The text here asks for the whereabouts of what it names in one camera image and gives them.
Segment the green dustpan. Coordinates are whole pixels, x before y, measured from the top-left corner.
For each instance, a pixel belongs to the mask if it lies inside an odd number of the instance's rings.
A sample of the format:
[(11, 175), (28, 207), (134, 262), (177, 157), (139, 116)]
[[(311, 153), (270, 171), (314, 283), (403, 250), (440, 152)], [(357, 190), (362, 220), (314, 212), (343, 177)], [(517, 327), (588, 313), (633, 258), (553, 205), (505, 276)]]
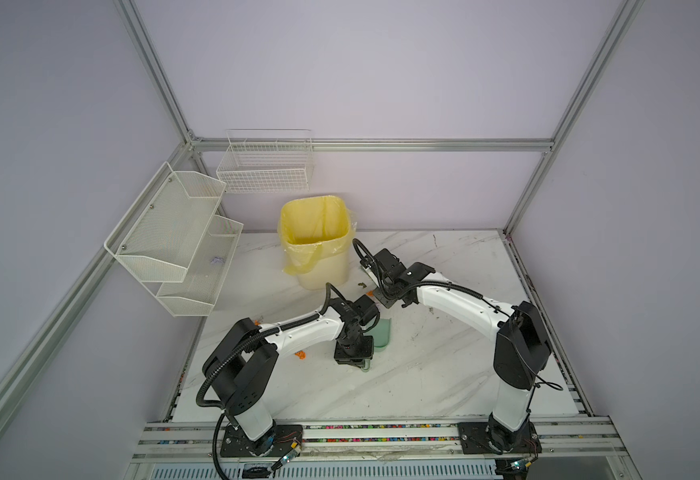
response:
[(376, 353), (383, 351), (391, 338), (391, 320), (377, 317), (361, 331), (360, 369), (367, 372)]

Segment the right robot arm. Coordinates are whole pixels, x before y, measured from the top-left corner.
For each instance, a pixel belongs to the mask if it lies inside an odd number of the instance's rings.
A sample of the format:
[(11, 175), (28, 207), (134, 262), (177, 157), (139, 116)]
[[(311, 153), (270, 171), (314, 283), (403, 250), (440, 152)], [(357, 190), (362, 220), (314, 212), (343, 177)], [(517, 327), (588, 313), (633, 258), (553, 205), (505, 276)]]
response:
[(529, 446), (535, 392), (542, 387), (563, 389), (541, 376), (553, 349), (538, 308), (528, 301), (513, 305), (487, 297), (421, 262), (407, 267), (390, 250), (372, 253), (359, 239), (352, 244), (384, 306), (416, 304), (442, 311), (492, 342), (492, 367), (499, 387), (481, 445), (497, 454)]

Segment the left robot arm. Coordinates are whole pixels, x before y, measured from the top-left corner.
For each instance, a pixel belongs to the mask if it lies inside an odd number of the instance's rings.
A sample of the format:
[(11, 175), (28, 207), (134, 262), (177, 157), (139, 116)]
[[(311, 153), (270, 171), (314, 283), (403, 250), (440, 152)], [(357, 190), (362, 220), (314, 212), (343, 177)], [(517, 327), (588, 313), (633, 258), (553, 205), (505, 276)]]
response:
[(217, 448), (217, 455), (237, 451), (263, 457), (297, 442), (303, 429), (280, 426), (265, 406), (264, 394), (281, 358), (311, 346), (334, 345), (334, 361), (361, 370), (370, 367), (381, 313), (367, 295), (347, 300), (328, 283), (324, 303), (316, 311), (276, 324), (257, 325), (250, 318), (236, 322), (202, 367), (204, 380), (196, 394), (200, 408), (221, 411), (228, 424), (231, 447)]

